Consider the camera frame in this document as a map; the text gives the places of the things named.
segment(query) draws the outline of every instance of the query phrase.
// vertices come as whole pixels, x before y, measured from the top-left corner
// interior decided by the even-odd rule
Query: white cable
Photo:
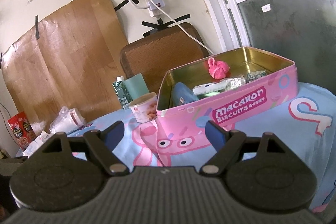
[[[150,0],[150,2],[152,2],[153,5],[155,5],[157,9],[159,9],[161,12],[163,12],[163,13],[164,13],[167,17],[169,17],[174,23],[176,23],[176,25],[179,26],[179,27],[181,28],[181,30],[182,30],[188,37],[190,37],[191,39],[195,40],[195,41],[196,41],[199,45],[201,45],[203,48],[206,48],[211,54],[214,54],[214,53],[212,52],[212,50],[210,50],[206,45],[203,45],[201,42],[199,42],[199,41],[198,41],[196,38],[194,38],[192,35],[188,34],[188,32],[187,32],[186,30],[184,30],[184,28],[183,28],[180,24],[178,24],[174,19],[172,19],[172,18],[170,17],[170,15],[168,15],[164,10],[162,10],[159,6],[157,6],[157,5],[154,3],[153,0]]]
[[[129,0],[129,2],[137,9],[142,9],[143,10],[143,9],[148,9],[149,8],[149,6],[147,6],[147,7],[138,6],[133,2],[133,0]]]

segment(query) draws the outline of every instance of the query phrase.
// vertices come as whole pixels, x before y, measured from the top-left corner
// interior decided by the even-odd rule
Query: brown mat
[[[181,26],[202,42],[191,24],[184,22]],[[158,94],[168,70],[207,56],[206,49],[173,26],[126,45],[121,50],[120,63],[127,78],[142,73],[149,91]]]
[[[87,122],[120,109],[112,82],[124,75],[127,45],[111,0],[74,0],[31,28],[4,54],[2,73],[35,132],[49,131],[62,106]]]

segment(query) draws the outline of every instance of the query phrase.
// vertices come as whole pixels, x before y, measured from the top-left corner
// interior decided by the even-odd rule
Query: paper cup
[[[149,122],[156,118],[157,101],[156,93],[151,92],[140,96],[129,104],[138,123]]]

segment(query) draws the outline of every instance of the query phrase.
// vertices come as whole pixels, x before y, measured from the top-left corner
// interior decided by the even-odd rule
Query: frosted glass
[[[253,47],[294,60],[299,81],[336,94],[335,0],[248,0],[239,8]]]

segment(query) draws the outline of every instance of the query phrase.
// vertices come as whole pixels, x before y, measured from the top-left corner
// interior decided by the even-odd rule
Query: metal screw
[[[110,171],[112,173],[122,173],[124,171],[126,171],[127,167],[123,164],[112,164],[110,166]]]
[[[216,174],[219,171],[219,168],[216,165],[206,165],[202,167],[204,173],[207,174]]]

